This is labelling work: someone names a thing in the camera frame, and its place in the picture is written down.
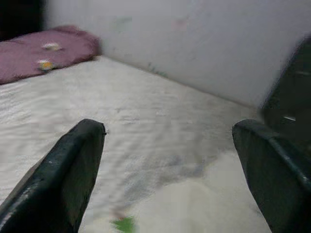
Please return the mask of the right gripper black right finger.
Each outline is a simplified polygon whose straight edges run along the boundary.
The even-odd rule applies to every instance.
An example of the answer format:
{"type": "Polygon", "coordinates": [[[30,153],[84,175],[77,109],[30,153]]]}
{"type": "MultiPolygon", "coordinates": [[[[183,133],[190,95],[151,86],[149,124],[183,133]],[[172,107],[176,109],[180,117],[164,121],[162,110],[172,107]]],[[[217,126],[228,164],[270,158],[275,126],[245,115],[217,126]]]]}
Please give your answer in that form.
{"type": "Polygon", "coordinates": [[[264,124],[246,119],[232,128],[246,182],[273,233],[311,231],[311,159],[264,124]]]}

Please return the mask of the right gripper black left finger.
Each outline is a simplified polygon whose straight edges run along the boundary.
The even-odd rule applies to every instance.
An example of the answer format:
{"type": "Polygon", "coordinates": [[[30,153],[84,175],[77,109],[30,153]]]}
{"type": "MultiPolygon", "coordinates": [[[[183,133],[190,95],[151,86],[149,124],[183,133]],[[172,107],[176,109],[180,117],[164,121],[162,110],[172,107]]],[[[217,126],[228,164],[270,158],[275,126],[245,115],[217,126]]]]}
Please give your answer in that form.
{"type": "Polygon", "coordinates": [[[104,148],[103,123],[83,119],[32,166],[0,206],[3,233],[76,233],[104,148]]]}

